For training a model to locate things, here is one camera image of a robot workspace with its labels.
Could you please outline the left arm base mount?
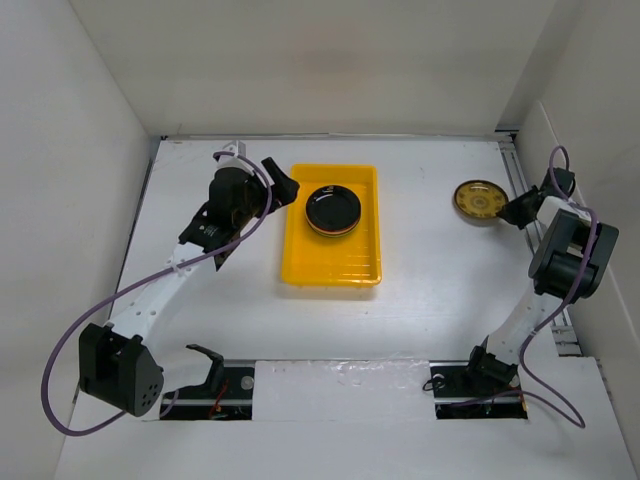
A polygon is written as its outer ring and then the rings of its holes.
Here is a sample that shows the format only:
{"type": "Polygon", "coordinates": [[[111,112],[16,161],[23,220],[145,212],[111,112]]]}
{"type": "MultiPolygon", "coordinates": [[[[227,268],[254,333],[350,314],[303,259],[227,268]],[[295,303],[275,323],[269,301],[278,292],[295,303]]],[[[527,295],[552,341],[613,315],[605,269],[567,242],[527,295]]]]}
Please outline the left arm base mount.
{"type": "Polygon", "coordinates": [[[226,365],[213,387],[206,382],[163,395],[159,419],[164,421],[250,421],[253,415],[255,365],[226,365]]]}

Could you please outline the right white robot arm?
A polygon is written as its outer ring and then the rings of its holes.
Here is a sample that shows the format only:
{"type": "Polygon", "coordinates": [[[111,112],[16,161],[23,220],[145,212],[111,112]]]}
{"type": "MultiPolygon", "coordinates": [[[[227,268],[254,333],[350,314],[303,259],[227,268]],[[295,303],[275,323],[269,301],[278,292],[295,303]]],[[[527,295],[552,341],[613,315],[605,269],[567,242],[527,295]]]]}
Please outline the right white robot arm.
{"type": "Polygon", "coordinates": [[[540,187],[498,203],[494,196],[469,197],[477,218],[493,215],[522,230],[537,221],[545,234],[529,266],[531,286],[507,320],[474,347],[462,369],[472,395],[507,389],[524,367],[533,338],[567,306],[592,296],[599,287],[616,245],[619,230],[597,220],[593,211],[573,202],[575,174],[550,168],[540,187]]]}

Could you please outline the black plate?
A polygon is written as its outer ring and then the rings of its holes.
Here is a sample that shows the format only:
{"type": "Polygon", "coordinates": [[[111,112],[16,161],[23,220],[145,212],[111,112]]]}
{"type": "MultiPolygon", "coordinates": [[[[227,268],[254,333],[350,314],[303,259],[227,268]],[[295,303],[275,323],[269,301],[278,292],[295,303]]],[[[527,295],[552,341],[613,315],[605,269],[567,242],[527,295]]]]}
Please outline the black plate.
{"type": "Polygon", "coordinates": [[[341,185],[315,190],[305,205],[305,216],[311,227],[330,235],[353,229],[360,221],[361,212],[359,197],[341,185]]]}

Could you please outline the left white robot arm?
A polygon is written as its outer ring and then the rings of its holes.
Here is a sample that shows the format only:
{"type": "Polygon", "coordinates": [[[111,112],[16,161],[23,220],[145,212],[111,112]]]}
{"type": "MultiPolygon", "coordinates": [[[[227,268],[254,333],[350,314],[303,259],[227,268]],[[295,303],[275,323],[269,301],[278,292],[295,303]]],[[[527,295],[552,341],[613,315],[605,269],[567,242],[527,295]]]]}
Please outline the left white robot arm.
{"type": "Polygon", "coordinates": [[[160,333],[242,239],[297,198],[299,183],[272,158],[255,164],[231,151],[213,158],[208,198],[180,233],[167,267],[106,325],[90,324],[79,337],[81,390],[135,417],[152,408],[164,385],[153,353],[160,333]]]}

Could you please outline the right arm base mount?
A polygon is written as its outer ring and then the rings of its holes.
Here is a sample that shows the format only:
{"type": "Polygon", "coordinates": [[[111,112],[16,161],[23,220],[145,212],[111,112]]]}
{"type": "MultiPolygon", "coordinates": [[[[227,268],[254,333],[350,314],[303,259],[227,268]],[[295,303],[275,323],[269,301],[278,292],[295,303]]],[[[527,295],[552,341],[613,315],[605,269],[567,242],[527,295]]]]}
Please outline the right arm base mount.
{"type": "Polygon", "coordinates": [[[515,387],[484,377],[473,378],[461,365],[437,364],[422,390],[431,393],[438,420],[526,420],[523,397],[515,387]]]}

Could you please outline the brown gold plate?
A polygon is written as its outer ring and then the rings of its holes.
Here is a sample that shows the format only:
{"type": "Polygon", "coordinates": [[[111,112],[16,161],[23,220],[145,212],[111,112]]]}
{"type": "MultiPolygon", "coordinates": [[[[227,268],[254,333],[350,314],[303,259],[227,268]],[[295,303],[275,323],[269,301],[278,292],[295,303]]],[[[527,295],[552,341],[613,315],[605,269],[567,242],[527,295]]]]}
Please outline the brown gold plate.
{"type": "Polygon", "coordinates": [[[452,196],[455,210],[467,221],[488,223],[499,220],[499,212],[509,197],[488,180],[468,180],[456,187],[452,196]]]}

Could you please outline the orange plate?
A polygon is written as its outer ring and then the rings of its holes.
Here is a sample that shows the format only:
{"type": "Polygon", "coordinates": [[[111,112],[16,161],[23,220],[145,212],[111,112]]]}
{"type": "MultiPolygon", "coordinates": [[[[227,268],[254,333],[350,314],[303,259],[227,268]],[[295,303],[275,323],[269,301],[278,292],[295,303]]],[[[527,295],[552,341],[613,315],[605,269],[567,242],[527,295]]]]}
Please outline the orange plate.
{"type": "Polygon", "coordinates": [[[317,226],[317,225],[315,225],[313,223],[310,223],[309,226],[315,233],[317,233],[318,235],[321,235],[323,237],[326,237],[326,238],[341,238],[341,237],[347,236],[351,232],[353,232],[357,228],[358,224],[357,223],[353,223],[352,225],[349,225],[346,228],[338,229],[338,230],[323,229],[323,228],[320,228],[319,226],[317,226]]]}

